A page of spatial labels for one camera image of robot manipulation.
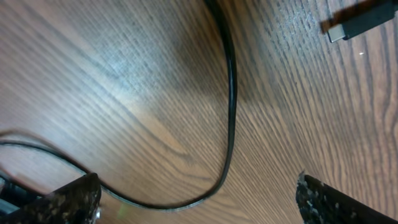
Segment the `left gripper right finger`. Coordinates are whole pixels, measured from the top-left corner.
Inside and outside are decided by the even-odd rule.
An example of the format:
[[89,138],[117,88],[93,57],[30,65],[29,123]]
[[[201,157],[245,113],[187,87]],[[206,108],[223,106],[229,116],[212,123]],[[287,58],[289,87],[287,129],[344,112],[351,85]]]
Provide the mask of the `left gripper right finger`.
[[298,176],[295,200],[304,223],[397,224],[397,220],[305,173]]

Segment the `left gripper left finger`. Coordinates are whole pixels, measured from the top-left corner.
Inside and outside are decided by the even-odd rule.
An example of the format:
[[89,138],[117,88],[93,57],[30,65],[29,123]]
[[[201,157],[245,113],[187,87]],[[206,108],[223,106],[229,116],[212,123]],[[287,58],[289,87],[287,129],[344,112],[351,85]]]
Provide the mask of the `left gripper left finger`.
[[1,224],[95,224],[100,199],[96,174],[86,174],[47,195],[1,177]]

